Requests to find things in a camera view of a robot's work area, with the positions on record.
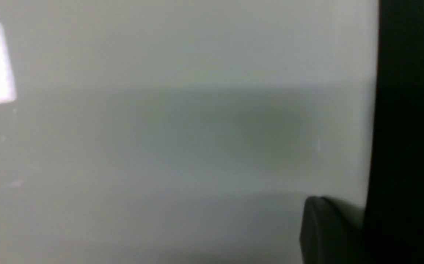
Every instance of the black object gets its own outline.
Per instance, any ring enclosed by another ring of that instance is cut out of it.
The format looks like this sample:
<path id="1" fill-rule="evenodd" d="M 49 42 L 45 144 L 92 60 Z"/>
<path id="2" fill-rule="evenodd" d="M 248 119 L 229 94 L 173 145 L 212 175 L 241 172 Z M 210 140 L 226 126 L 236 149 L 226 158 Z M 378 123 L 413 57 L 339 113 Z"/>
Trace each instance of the black object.
<path id="1" fill-rule="evenodd" d="M 362 236 L 309 198 L 306 264 L 424 263 L 424 0 L 381 0 L 372 163 Z"/>
<path id="2" fill-rule="evenodd" d="M 330 199 L 323 197 L 305 201 L 300 244 L 307 264 L 371 263 L 355 228 Z"/>

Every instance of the gray surface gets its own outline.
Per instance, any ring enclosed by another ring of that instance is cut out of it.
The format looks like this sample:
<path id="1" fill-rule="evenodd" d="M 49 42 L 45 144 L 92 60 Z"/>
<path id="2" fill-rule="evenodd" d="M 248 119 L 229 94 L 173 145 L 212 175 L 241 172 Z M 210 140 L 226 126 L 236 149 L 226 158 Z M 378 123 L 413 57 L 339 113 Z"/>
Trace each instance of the gray surface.
<path id="1" fill-rule="evenodd" d="M 0 263 L 301 262 L 307 195 L 365 205 L 376 6 L 351 3 L 1 0 Z"/>

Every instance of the white wall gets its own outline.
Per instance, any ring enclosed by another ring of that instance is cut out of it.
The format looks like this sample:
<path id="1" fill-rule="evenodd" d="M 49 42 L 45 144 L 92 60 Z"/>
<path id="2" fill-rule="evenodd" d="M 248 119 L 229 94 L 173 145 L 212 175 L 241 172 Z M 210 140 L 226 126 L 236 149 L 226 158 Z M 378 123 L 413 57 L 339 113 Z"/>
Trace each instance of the white wall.
<path id="1" fill-rule="evenodd" d="M 307 195 L 365 204 L 376 14 L 0 0 L 0 263 L 300 261 Z"/>

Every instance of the white surface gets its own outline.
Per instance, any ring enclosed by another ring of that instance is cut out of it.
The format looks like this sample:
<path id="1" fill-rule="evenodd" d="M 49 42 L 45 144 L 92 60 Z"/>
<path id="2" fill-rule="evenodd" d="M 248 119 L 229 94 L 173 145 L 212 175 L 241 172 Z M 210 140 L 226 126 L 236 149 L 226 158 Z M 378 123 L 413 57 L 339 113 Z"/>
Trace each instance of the white surface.
<path id="1" fill-rule="evenodd" d="M 300 262 L 365 204 L 376 5 L 0 0 L 0 263 Z"/>

